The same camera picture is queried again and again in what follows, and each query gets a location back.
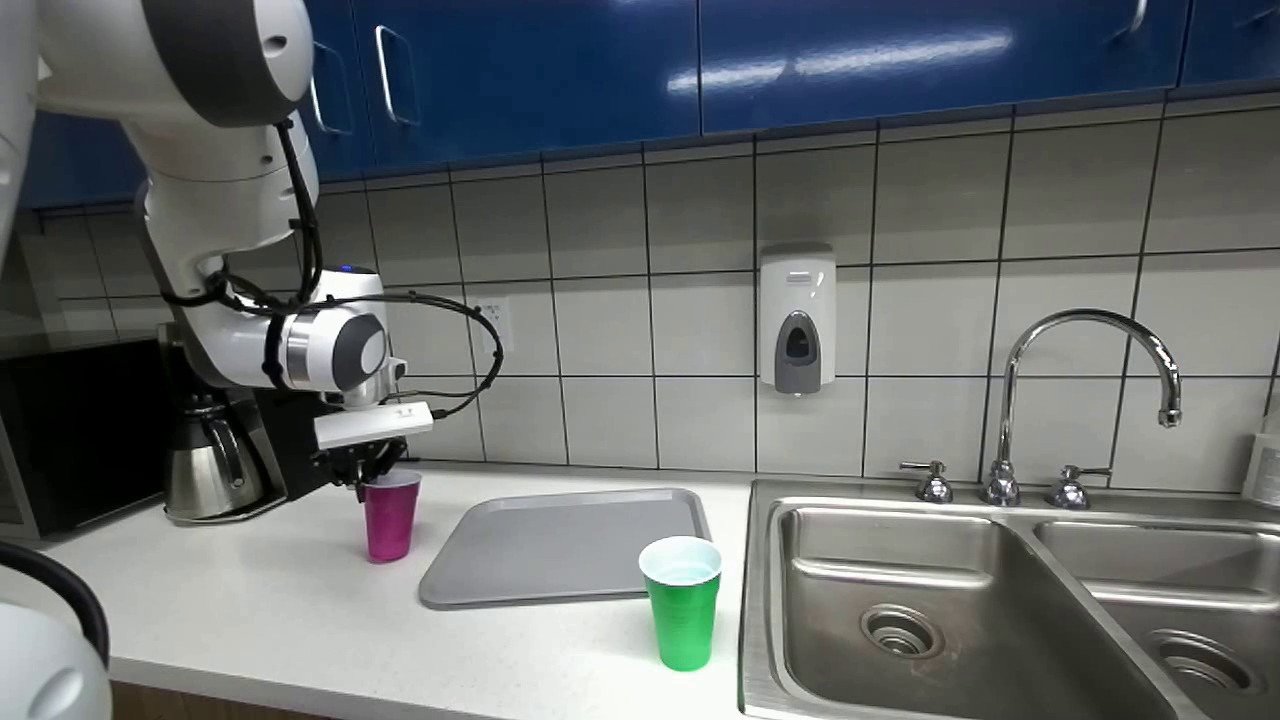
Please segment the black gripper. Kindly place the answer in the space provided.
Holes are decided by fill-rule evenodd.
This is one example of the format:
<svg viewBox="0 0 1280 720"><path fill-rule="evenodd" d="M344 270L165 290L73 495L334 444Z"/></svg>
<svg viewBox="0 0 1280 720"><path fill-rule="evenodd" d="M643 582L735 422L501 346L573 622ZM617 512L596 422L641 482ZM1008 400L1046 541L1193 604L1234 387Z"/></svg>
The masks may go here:
<svg viewBox="0 0 1280 720"><path fill-rule="evenodd" d="M330 447L321 458L321 470L334 486L366 488L383 472L393 472L403 452L409 452L403 442L368 442L368 444Z"/></svg>

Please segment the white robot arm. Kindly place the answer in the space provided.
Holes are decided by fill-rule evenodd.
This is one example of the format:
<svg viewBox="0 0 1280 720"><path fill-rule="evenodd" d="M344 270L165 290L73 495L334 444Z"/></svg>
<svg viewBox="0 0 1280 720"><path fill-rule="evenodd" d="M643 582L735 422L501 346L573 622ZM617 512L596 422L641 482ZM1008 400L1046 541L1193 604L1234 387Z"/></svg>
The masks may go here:
<svg viewBox="0 0 1280 720"><path fill-rule="evenodd" d="M305 0L0 0L4 180L30 178L44 113L122 124L187 366L217 387L334 397L318 458L335 486L373 486L409 436L383 409L381 280L309 260L299 290L269 301L228 272L240 253L321 237L309 83Z"/></svg>

